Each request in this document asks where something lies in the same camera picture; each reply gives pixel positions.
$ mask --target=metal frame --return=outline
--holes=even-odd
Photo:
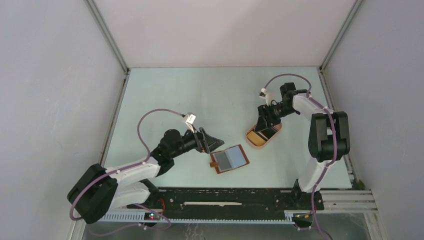
[[[106,140],[104,143],[103,152],[100,156],[100,164],[104,163],[104,159],[106,159],[106,155],[109,149],[109,145],[112,139],[113,131],[115,129],[117,117],[119,114],[119,110],[122,104],[122,100],[124,97],[124,92],[127,87],[129,72],[123,56],[121,55],[118,46],[116,45],[112,34],[110,33],[96,3],[94,0],[84,0],[87,3],[88,9],[91,11],[95,21],[99,25],[100,30],[102,31],[105,40],[110,45],[113,50],[115,57],[117,58],[119,64],[125,72],[124,82],[122,85],[122,89],[119,94],[118,101],[116,103],[116,107],[113,112],[113,116],[110,123],[110,129],[107,133]],[[318,74],[321,80],[322,88],[324,90],[325,97],[327,99],[328,105],[335,108],[334,102],[331,98],[330,89],[328,87],[324,70],[326,69],[328,63],[330,62],[335,50],[339,46],[340,41],[343,36],[347,32],[349,26],[352,23],[355,15],[358,13],[362,3],[364,0],[356,0],[350,10],[346,20],[344,21],[337,37],[335,38],[331,48],[329,49],[323,63],[320,67],[317,68]],[[351,157],[348,155],[344,158],[348,173],[351,176],[351,181],[355,182],[358,180],[356,175],[356,167],[354,161],[352,161]],[[321,190],[322,200],[324,204],[324,210],[319,211],[320,213],[363,213],[368,231],[371,237],[371,240],[386,240],[387,236],[384,231],[384,226],[380,220],[380,215],[377,210],[377,205],[374,201],[373,194],[370,190]],[[138,222],[140,220],[140,216],[144,215],[144,210],[141,209],[120,209],[117,211],[111,211],[102,221],[113,221],[113,222]],[[205,223],[249,223],[249,224],[292,224],[292,216],[293,214],[302,213],[302,211],[284,211],[286,215],[286,219],[275,220],[275,221],[204,221]],[[172,219],[174,223],[199,223],[199,220],[187,220],[187,219]],[[81,240],[84,235],[84,229],[86,227],[86,223],[84,221],[74,221],[70,227],[69,234],[67,240]]]

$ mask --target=light blue panel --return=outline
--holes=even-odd
[[[228,148],[225,151],[225,155],[233,169],[246,164],[245,156],[243,156],[242,150],[238,146]]]
[[[263,149],[246,142],[246,132],[256,123],[261,88],[278,74],[299,74],[310,80],[312,95],[326,102],[315,67],[201,67],[133,68],[107,153],[105,166],[119,166],[144,157],[147,152],[137,136],[139,119],[152,109],[168,108],[181,113],[193,112],[194,125],[204,127],[213,137],[222,139],[223,150],[241,144],[250,164],[217,174],[210,168],[208,154],[192,150],[175,158],[175,166],[152,179],[159,187],[204,188],[291,188],[310,159],[308,136],[310,123],[297,114],[282,120],[280,133]],[[281,100],[280,86],[294,82],[298,89],[308,87],[292,76],[274,80],[268,91]],[[141,136],[154,149],[168,129],[186,130],[182,118],[168,112],[155,112],[140,127]],[[327,173],[321,187],[350,188],[345,163],[337,162]]]

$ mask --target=white wall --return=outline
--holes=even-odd
[[[97,0],[129,67],[319,66],[355,0]]]
[[[365,1],[326,71],[392,240],[423,239],[424,1]]]
[[[123,72],[83,0],[0,3],[0,239],[65,239]]]

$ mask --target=robotic arm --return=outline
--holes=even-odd
[[[259,117],[254,131],[266,131],[281,123],[281,118],[293,113],[303,115],[310,121],[308,149],[311,158],[292,189],[292,198],[296,202],[305,193],[311,193],[324,168],[331,167],[328,165],[334,154],[333,132],[330,129],[329,116],[307,96],[306,89],[296,89],[293,82],[288,82],[280,87],[280,93],[281,102],[272,104],[266,89],[262,89],[260,96],[265,98],[266,104],[257,108]],[[350,151],[348,115],[343,111],[328,111],[334,121],[338,161]]]
[[[195,117],[192,113],[185,115],[189,129],[184,135],[176,129],[167,130],[148,161],[143,158],[124,166],[108,168],[100,164],[90,166],[68,193],[68,201],[72,204],[82,190],[98,177],[115,172],[90,187],[76,203],[75,209],[87,224],[97,222],[109,209],[156,202],[154,193],[158,190],[148,179],[166,173],[174,166],[174,158],[190,150],[209,154],[224,144],[224,141],[208,135],[202,127],[197,130],[192,125]]]

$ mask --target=light blue table surface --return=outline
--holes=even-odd
[[[256,123],[261,88],[272,77],[293,73],[312,84],[312,95],[326,104],[326,98],[315,67],[188,67],[133,68],[119,110],[107,152],[105,167],[128,164],[143,158],[147,151],[137,136],[137,123],[148,111],[157,108],[180,113],[192,112],[194,125],[203,127],[211,136],[222,139],[223,150],[241,144],[250,164],[217,174],[210,168],[209,154],[192,150],[176,157],[175,166],[151,181],[158,187],[199,188],[291,188],[303,173],[309,159],[310,123],[292,114],[282,119],[280,133],[263,149],[246,142],[246,132]],[[294,82],[297,89],[307,83],[293,76],[280,77],[268,87],[274,99],[281,100],[280,86]],[[182,134],[182,118],[168,112],[155,112],[145,118],[141,136],[153,150],[168,129]],[[327,172],[322,188],[350,188],[344,161],[338,161]]]

